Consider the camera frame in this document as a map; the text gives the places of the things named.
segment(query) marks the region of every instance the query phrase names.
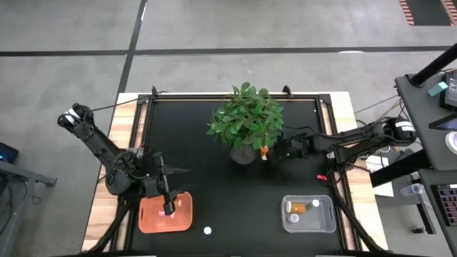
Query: black line on floor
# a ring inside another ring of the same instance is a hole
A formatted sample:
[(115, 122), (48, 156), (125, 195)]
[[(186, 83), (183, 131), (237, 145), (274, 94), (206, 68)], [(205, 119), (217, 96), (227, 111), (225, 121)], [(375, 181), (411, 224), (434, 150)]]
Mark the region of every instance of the black line on floor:
[(1, 57), (35, 56), (123, 56), (128, 50), (83, 50), (83, 51), (0, 51)]
[(141, 25), (143, 23), (144, 12), (146, 12), (147, 3), (148, 0), (141, 0), (138, 14), (136, 15), (135, 27), (130, 40), (129, 53), (127, 54), (124, 69), (122, 70), (121, 80), (119, 81), (119, 87), (117, 88), (118, 95), (126, 91), (131, 64), (134, 60), (134, 50), (136, 48), (136, 43), (138, 42), (138, 37), (140, 34)]
[(204, 55), (204, 54), (325, 54), (342, 51), (365, 53), (445, 51), (451, 46), (367, 46), (367, 47), (289, 47), (289, 48), (235, 48), (235, 49), (144, 49), (134, 55)]

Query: teal object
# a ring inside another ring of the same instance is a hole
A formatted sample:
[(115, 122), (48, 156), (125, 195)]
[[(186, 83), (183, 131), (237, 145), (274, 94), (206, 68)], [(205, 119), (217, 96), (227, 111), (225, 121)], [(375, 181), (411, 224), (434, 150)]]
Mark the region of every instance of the teal object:
[(429, 89), (428, 94), (430, 96), (436, 96), (437, 94), (441, 93), (442, 91), (444, 91), (447, 88), (448, 88), (448, 84), (446, 84), (446, 82), (440, 82), (440, 83), (436, 84), (433, 88)]

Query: plant pot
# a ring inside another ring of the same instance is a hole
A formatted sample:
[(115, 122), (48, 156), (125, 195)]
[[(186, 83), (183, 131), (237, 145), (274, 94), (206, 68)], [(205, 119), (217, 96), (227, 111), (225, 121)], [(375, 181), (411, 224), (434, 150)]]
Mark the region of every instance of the plant pot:
[(252, 146), (230, 146), (230, 158), (239, 165), (248, 165), (256, 160), (256, 151)]

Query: black pole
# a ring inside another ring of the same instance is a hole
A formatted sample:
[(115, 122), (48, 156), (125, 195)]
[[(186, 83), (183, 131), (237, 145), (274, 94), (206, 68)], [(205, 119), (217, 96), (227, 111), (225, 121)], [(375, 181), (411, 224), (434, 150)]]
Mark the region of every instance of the black pole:
[(409, 81), (413, 86), (421, 88), (424, 86), (423, 82), (441, 71), (455, 59), (457, 59), (457, 44), (454, 44), (451, 48), (438, 56), (438, 58), (433, 60), (427, 67), (423, 68), (422, 71), (419, 71), (410, 78)]

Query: green leaves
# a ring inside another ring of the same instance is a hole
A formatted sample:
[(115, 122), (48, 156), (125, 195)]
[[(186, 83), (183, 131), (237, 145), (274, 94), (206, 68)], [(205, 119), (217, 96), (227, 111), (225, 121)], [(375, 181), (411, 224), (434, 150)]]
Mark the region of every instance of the green leaves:
[(283, 107), (270, 97), (268, 90), (260, 89), (257, 93), (254, 85), (245, 82), (241, 88), (233, 86), (233, 94), (226, 96), (223, 105), (212, 113), (208, 124), (211, 128), (206, 133), (236, 148), (272, 147), (284, 124), (282, 111)]

